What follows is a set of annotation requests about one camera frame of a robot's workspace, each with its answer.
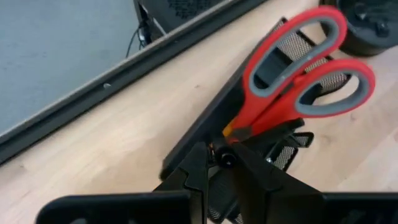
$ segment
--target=metal mesh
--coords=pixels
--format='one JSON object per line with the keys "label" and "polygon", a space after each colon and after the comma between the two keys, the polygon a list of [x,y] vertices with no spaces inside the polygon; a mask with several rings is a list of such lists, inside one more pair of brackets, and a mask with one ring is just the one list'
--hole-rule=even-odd
{"label": "metal mesh", "polygon": [[215,6],[221,0],[167,0],[169,7],[175,10],[175,16],[189,19]]}
{"label": "metal mesh", "polygon": [[[286,19],[281,19],[273,28],[272,32],[279,29],[286,21]],[[294,62],[307,54],[314,45],[315,44],[311,40],[306,38],[301,32],[297,32],[287,36],[278,44],[277,47]],[[329,60],[331,60],[330,57],[321,58],[320,60],[308,66],[305,69],[305,72],[309,72]],[[325,94],[339,90],[348,82],[350,77],[350,75],[346,75],[344,73],[334,73],[330,76],[325,77],[323,80],[320,81],[322,90],[316,97],[323,96]]]}
{"label": "metal mesh", "polygon": [[219,212],[217,212],[211,206],[208,207],[207,213],[208,213],[209,219],[211,219],[211,220],[218,220],[221,217],[221,214]]}
{"label": "metal mesh", "polygon": [[308,141],[310,140],[309,136],[296,136],[295,139],[300,143],[302,146],[306,146]]}
{"label": "metal mesh", "polygon": [[239,214],[239,215],[233,220],[232,223],[234,223],[234,224],[243,224],[242,215]]}
{"label": "metal mesh", "polygon": [[281,170],[284,170],[287,164],[290,164],[292,157],[295,155],[296,148],[285,146],[273,164]]}

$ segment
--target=red scissors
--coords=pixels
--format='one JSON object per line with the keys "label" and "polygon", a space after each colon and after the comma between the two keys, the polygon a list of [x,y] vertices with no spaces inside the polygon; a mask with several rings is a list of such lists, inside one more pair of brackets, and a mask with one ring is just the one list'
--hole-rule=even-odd
{"label": "red scissors", "polygon": [[[300,28],[316,22],[328,26],[329,34],[326,39],[302,58],[291,63],[269,87],[258,88],[254,82],[255,73],[278,43]],[[332,60],[303,75],[309,65],[338,49],[345,39],[346,30],[344,15],[335,8],[322,6],[295,16],[266,37],[243,71],[245,100],[232,122],[232,133],[227,139],[232,142],[243,141],[286,121],[334,116],[351,111],[367,101],[374,91],[376,81],[373,71],[359,60]],[[328,105],[300,103],[301,97],[311,87],[336,72],[350,73],[358,78],[359,84],[354,93]]]}

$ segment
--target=wood grain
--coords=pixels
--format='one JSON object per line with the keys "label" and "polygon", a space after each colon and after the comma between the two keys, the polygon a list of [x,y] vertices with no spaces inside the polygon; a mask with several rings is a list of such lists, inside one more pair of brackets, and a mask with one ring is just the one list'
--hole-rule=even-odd
{"label": "wood grain", "polygon": [[[33,223],[43,205],[64,195],[151,191],[162,159],[261,37],[282,16],[316,5],[264,3],[2,166],[0,223]],[[305,33],[324,38],[319,27]],[[306,121],[316,138],[290,174],[320,190],[398,190],[397,57],[391,49],[366,60],[377,87],[364,106]],[[330,97],[350,91],[351,84]]]}

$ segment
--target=desk surface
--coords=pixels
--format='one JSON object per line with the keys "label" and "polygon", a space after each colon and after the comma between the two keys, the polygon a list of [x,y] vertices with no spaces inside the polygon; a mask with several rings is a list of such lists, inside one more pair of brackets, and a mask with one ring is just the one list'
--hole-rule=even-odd
{"label": "desk surface", "polygon": [[[0,223],[32,223],[44,204],[63,195],[152,190],[162,159],[257,41],[280,17],[316,5],[266,2],[2,166]],[[319,27],[305,33],[323,37]],[[366,105],[306,121],[315,141],[299,152],[291,175],[320,190],[398,190],[397,57],[391,49],[367,59],[377,87]],[[333,96],[347,94],[351,84]]]}

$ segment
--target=mesh desk organizer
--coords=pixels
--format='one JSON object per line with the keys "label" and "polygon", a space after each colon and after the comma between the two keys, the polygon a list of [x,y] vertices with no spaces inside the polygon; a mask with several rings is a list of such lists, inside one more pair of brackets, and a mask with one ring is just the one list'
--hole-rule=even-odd
{"label": "mesh desk organizer", "polygon": [[[286,21],[287,19],[282,18],[271,32],[277,30]],[[263,71],[266,72],[263,75],[270,76],[273,74],[277,76],[279,71],[282,71],[290,63],[305,55],[313,46],[315,44],[302,32],[298,31],[291,34],[270,55],[268,63],[263,64]],[[305,71],[309,72],[329,60],[333,59],[325,57],[306,68]],[[162,180],[165,180],[174,171],[196,142],[204,141],[210,144],[213,138],[222,135],[223,128],[237,115],[244,100],[240,81],[241,71],[245,63],[246,61],[243,62],[165,158],[164,168],[160,175]],[[303,103],[312,104],[316,98],[339,90],[350,78],[350,75],[344,73],[336,73],[333,76],[329,76],[317,86],[314,86],[303,97],[302,100],[305,101]],[[299,148],[309,147],[314,137],[311,132],[295,132],[297,128],[303,125],[302,119],[282,124],[266,133],[248,139],[243,144],[260,154],[264,160],[273,163],[283,171],[287,171]],[[215,223],[221,223],[225,219],[235,224],[243,223],[231,181],[226,170],[216,167],[209,169],[208,218]]]}
{"label": "mesh desk organizer", "polygon": [[[287,20],[282,18],[271,32],[285,22]],[[262,65],[264,69],[259,71],[266,71],[267,77],[258,73],[260,82],[267,85],[264,80],[278,76],[281,70],[314,46],[300,31],[291,34]],[[329,60],[333,59],[322,58],[305,71]],[[62,197],[41,209],[36,223],[71,224],[70,220],[84,217],[88,224],[203,224],[207,217],[214,223],[228,219],[234,224],[243,224],[243,217],[248,223],[264,223],[266,216],[267,223],[269,220],[273,221],[270,223],[289,224],[397,223],[396,194],[322,193],[285,173],[299,148],[309,147],[314,138],[311,132],[296,132],[304,125],[301,118],[233,146],[240,165],[234,168],[233,178],[229,175],[228,169],[224,169],[228,168],[225,167],[228,163],[220,160],[225,146],[223,130],[243,105],[241,75],[246,62],[247,59],[164,159],[160,173],[162,183],[152,193]],[[313,104],[318,97],[342,88],[350,78],[344,73],[327,76],[302,97],[301,103]],[[265,188],[258,184],[260,179],[265,180],[266,184],[261,182]],[[268,211],[263,210],[268,206],[263,204],[264,199],[280,187],[280,182],[284,183],[285,192],[276,192],[272,196],[275,200],[271,198],[272,206],[267,207]]]}

